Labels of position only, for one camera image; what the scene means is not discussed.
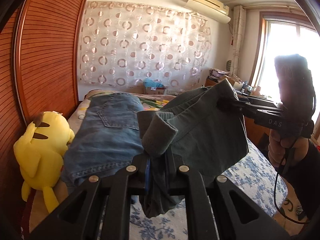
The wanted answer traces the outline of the dark sleeve right forearm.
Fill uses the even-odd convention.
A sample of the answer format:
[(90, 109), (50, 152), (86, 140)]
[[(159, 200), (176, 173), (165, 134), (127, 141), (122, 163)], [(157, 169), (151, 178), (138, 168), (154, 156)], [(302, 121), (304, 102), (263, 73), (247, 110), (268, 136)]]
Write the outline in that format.
[(308, 219), (319, 208), (319, 151), (309, 142), (306, 156), (295, 166), (289, 167), (284, 178), (295, 190), (296, 196)]

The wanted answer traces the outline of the person's right hand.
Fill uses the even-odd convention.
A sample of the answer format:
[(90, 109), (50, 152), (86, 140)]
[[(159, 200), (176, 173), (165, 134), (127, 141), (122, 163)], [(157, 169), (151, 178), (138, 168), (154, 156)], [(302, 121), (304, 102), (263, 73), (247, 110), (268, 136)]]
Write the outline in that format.
[(285, 165), (286, 161), (283, 159), (283, 156), (285, 155), (286, 149), (289, 148), (294, 149), (294, 155), (290, 165), (295, 166), (307, 155), (309, 140), (304, 137), (281, 139), (280, 134), (276, 130), (271, 129), (269, 134), (268, 158), (275, 168), (278, 168), (280, 165)]

